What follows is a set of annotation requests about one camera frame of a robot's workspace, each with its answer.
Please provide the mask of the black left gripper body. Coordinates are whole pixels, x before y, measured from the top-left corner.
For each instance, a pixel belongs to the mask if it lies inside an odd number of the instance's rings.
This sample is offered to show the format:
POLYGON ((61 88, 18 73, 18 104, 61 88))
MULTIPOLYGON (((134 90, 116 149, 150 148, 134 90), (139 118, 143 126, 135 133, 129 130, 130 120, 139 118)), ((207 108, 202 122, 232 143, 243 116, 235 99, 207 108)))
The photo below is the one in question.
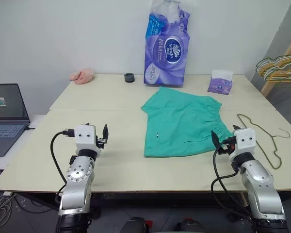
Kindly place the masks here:
POLYGON ((98 138, 96 136, 96 146, 99 148, 99 149, 103 149, 105 144, 107 143, 108 141, 108 138, 98 138))

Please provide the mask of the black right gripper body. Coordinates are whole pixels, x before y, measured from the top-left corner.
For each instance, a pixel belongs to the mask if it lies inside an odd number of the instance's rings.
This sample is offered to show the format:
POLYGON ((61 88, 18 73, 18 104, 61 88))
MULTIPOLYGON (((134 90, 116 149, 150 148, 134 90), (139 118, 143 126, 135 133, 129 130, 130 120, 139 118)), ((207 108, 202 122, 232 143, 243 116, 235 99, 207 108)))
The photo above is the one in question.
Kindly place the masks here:
POLYGON ((228 154, 230 155, 231 153, 233 153, 235 150, 235 144, 223 144, 220 143, 219 149, 217 150, 217 153, 219 155, 221 154, 228 154))

